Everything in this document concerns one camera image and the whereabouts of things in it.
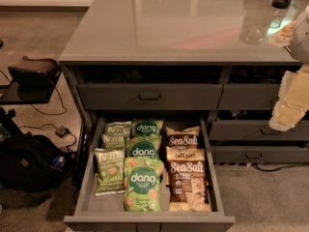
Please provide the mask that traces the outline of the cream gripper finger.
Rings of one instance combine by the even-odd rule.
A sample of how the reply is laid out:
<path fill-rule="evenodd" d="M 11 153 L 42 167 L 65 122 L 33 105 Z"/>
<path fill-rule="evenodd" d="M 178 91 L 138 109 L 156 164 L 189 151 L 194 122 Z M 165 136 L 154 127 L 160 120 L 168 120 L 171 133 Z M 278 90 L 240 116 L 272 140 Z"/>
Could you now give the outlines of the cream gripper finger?
<path fill-rule="evenodd" d="M 276 131 L 288 131 L 293 129 L 304 115 L 303 110 L 278 101 L 272 110 L 269 126 Z"/>

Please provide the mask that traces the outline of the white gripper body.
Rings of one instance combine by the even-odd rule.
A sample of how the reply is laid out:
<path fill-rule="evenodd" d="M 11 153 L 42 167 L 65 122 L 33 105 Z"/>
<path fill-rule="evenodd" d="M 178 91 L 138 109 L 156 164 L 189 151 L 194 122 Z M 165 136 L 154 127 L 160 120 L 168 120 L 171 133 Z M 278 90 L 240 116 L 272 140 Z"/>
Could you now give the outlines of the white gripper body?
<path fill-rule="evenodd" d="M 285 72 L 278 97 L 285 104 L 303 111 L 309 109 L 309 64 L 303 64 L 296 72 Z"/>

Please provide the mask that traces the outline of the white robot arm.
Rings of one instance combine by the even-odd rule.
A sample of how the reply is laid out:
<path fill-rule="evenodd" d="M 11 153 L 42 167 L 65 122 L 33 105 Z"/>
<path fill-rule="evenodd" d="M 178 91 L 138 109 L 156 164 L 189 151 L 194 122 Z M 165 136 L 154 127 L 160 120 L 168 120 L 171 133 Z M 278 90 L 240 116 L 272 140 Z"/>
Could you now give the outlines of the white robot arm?
<path fill-rule="evenodd" d="M 301 63 L 296 72 L 286 71 L 282 77 L 278 102 L 269 120 L 276 131 L 288 131 L 309 110 L 309 6 L 297 17 L 274 33 L 269 43 L 284 46 L 291 56 Z"/>

